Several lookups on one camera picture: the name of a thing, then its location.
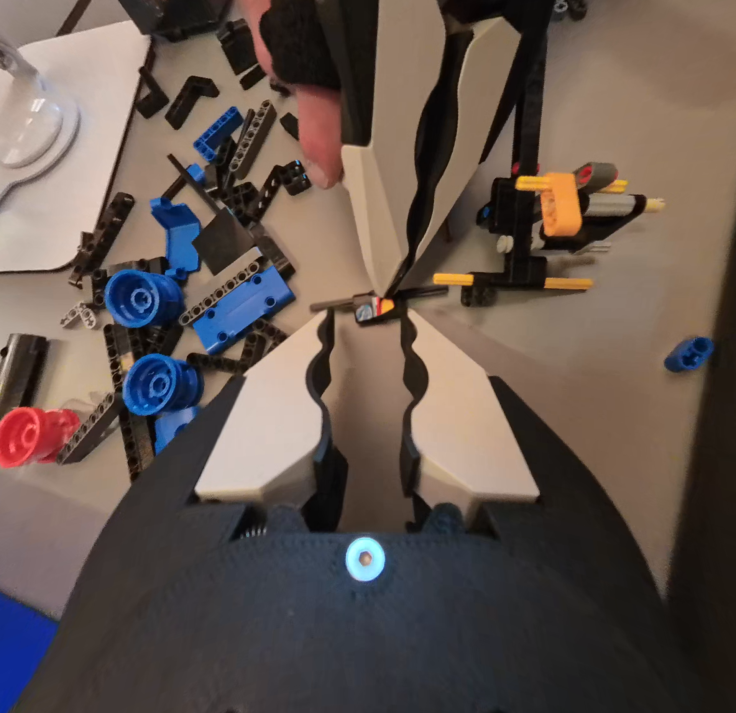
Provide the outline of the black axle with printed brick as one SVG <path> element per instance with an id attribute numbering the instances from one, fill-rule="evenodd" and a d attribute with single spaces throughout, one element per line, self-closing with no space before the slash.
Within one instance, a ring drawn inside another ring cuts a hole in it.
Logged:
<path id="1" fill-rule="evenodd" d="M 374 292 L 352 295 L 348 298 L 327 300 L 309 305 L 312 313 L 326 310 L 349 312 L 355 322 L 361 326 L 378 325 L 383 322 L 400 319 L 406 304 L 412 300 L 445 296 L 449 292 L 448 285 L 424 285 L 398 290 L 391 297 L 381 297 Z"/>

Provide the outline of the blue angled toy beam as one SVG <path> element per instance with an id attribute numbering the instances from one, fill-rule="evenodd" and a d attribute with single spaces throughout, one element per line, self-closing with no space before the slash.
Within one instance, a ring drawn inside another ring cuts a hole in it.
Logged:
<path id="1" fill-rule="evenodd" d="M 211 162 L 220 145 L 240 128 L 244 118 L 235 106 L 228 108 L 207 130 L 193 143 L 195 151 L 207 162 Z"/>

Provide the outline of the person's right hand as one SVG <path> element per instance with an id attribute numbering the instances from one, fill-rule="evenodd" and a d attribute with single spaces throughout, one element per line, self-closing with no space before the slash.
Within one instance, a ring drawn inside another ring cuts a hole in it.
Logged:
<path id="1" fill-rule="evenodd" d="M 271 54 L 260 34 L 261 17 L 270 8 L 271 0 L 237 1 L 251 30 L 259 65 L 271 80 L 287 87 L 296 98 L 302 163 L 310 181 L 323 189 L 334 187 L 343 173 L 339 92 L 284 80 L 273 69 Z"/>

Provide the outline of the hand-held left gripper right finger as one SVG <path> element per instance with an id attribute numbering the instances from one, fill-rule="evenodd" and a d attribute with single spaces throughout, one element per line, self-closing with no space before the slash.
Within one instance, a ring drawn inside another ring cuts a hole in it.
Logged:
<path id="1" fill-rule="evenodd" d="M 465 524 L 484 503 L 533 503 L 538 485 L 491 378 L 415 311 L 400 319 L 402 416 L 400 480 L 419 521 L 437 506 Z"/>

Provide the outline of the black glossy toy piece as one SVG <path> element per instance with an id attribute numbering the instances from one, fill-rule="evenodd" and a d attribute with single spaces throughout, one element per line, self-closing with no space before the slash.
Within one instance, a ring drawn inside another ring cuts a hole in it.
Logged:
<path id="1" fill-rule="evenodd" d="M 49 340 L 12 333 L 1 348 L 1 418 L 15 408 L 30 407 L 41 380 Z"/>

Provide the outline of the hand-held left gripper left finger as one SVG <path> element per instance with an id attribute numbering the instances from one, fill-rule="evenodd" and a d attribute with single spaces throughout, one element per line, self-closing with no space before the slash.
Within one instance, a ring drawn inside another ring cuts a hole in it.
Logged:
<path id="1" fill-rule="evenodd" d="M 334 531 L 348 463 L 322 397 L 331 383 L 335 312 L 318 313 L 245 375 L 195 486 L 201 500 L 288 505 Z"/>

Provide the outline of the white book stand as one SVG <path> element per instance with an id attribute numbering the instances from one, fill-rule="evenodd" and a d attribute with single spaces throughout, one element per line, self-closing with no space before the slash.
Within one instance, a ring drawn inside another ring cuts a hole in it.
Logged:
<path id="1" fill-rule="evenodd" d="M 76 102 L 79 123 L 54 166 L 5 191 L 2 273 L 55 271 L 76 255 L 106 205 L 149 49 L 131 20 L 20 48 L 53 90 Z"/>

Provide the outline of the pile of black toy beams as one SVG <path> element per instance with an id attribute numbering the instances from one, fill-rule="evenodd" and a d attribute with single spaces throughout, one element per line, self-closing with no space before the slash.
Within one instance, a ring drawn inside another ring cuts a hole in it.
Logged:
<path id="1" fill-rule="evenodd" d="M 239 180 L 236 176 L 248 170 L 253 156 L 257 156 L 275 121 L 271 101 L 263 101 L 257 111 L 250 109 L 242 126 L 236 129 L 218 148 L 217 156 L 204 167 L 192 164 L 187 171 L 203 185 L 218 206 L 228 208 L 241 226 L 253 236 L 256 245 L 224 272 L 212 275 L 200 261 L 200 269 L 179 282 L 185 311 L 177 321 L 163 326 L 128 329 L 107 324 L 103 328 L 107 360 L 113 383 L 113 392 L 106 395 L 56 458 L 64 465 L 76 462 L 94 449 L 97 434 L 106 430 L 116 418 L 121 425 L 126 462 L 131 480 L 149 466 L 154 456 L 154 421 L 160 416 L 138 416 L 128 411 L 122 396 L 124 378 L 134 363 L 151 353 L 160 353 L 203 371 L 220 371 L 228 375 L 242 375 L 262 356 L 280 344 L 286 335 L 267 323 L 256 320 L 251 329 L 231 347 L 215 356 L 207 354 L 194 330 L 194 322 L 205 307 L 215 304 L 236 286 L 249 280 L 268 266 L 278 268 L 287 283 L 295 270 L 289 258 L 265 231 L 262 218 L 280 190 L 291 196 L 307 191 L 311 180 L 299 160 L 275 165 L 260 189 Z M 179 177 L 164 193 L 172 203 L 185 203 L 204 228 L 214 217 L 195 191 Z M 135 199 L 132 195 L 117 193 L 99 219 L 92 233 L 83 233 L 77 258 L 72 264 L 69 284 L 82 288 L 84 279 L 90 283 L 90 307 L 97 313 L 107 310 L 105 287 L 107 281 L 123 269 L 166 275 L 168 262 L 164 256 L 143 258 L 123 264 L 103 267 L 105 258 L 115 242 Z"/>

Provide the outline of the black angled toy beam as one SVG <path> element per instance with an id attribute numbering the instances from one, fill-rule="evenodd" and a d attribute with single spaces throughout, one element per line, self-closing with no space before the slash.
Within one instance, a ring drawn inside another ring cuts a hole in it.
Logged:
<path id="1" fill-rule="evenodd" d="M 169 105 L 165 120 L 172 129 L 179 130 L 189 118 L 198 100 L 203 97 L 216 98 L 218 96 L 219 89 L 214 80 L 209 77 L 190 75 Z"/>
<path id="2" fill-rule="evenodd" d="M 146 66 L 141 66 L 138 72 L 141 78 L 141 88 L 146 89 L 146 93 L 135 101 L 134 107 L 145 120 L 150 120 L 162 111 L 170 100 Z"/>

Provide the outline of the black orange toy chassis assembly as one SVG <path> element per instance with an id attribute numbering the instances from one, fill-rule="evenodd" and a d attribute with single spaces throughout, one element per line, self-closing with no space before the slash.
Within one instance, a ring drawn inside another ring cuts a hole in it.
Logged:
<path id="1" fill-rule="evenodd" d="M 459 288 L 461 304 L 488 306 L 501 290 L 581 293 L 591 279 L 555 277 L 546 252 L 579 254 L 604 248 L 618 230 L 665 201 L 628 191 L 611 163 L 587 162 L 573 172 L 539 173 L 539 139 L 545 90 L 547 40 L 515 106 L 511 171 L 494 179 L 490 200 L 476 223 L 497 236 L 499 272 L 437 273 L 434 288 Z"/>

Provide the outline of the light grey short beam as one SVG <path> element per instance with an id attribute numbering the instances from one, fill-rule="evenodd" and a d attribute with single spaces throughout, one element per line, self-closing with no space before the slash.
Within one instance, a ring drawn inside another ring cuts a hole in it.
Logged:
<path id="1" fill-rule="evenodd" d="M 60 319 L 60 326 L 68 329 L 82 325 L 88 331 L 95 331 L 99 326 L 97 313 L 90 307 L 89 303 L 78 302 L 70 308 Z"/>

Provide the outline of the blue curved toy panel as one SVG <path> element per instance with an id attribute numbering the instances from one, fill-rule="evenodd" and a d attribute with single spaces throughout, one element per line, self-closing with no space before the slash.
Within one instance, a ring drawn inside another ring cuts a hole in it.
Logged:
<path id="1" fill-rule="evenodd" d="M 201 223 L 185 203 L 174 204 L 166 197 L 158 197 L 149 205 L 152 216 L 165 232 L 168 262 L 165 274 L 179 282 L 186 281 L 200 269 L 194 240 L 201 233 Z"/>
<path id="2" fill-rule="evenodd" d="M 154 421 L 154 454 L 160 454 L 171 440 L 190 424 L 201 411 L 194 405 L 158 416 Z"/>

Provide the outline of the blue flat toy panel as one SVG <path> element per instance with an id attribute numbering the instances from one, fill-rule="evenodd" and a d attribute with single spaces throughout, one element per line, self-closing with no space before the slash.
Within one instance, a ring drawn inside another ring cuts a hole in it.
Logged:
<path id="1" fill-rule="evenodd" d="M 193 329 L 207 354 L 215 356 L 245 336 L 256 320 L 268 320 L 294 299 L 278 268 L 271 265 L 205 307 Z"/>

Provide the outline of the blue wheel hub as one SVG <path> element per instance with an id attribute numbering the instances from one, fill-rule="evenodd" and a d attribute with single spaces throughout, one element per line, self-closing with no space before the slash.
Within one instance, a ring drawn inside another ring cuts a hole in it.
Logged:
<path id="1" fill-rule="evenodd" d="M 114 322 L 128 329 L 168 325 L 185 311 L 175 279 L 134 269 L 116 272 L 107 281 L 105 306 Z"/>
<path id="2" fill-rule="evenodd" d="M 198 368 L 151 353 L 137 360 L 124 378 L 122 396 L 129 412 L 157 416 L 197 405 L 204 392 Z"/>

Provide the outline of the truck print toy set box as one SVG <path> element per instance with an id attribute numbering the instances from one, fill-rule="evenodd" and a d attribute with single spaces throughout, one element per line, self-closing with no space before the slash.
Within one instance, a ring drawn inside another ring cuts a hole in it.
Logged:
<path id="1" fill-rule="evenodd" d="M 233 0 L 117 0 L 143 35 L 178 42 L 215 30 Z"/>

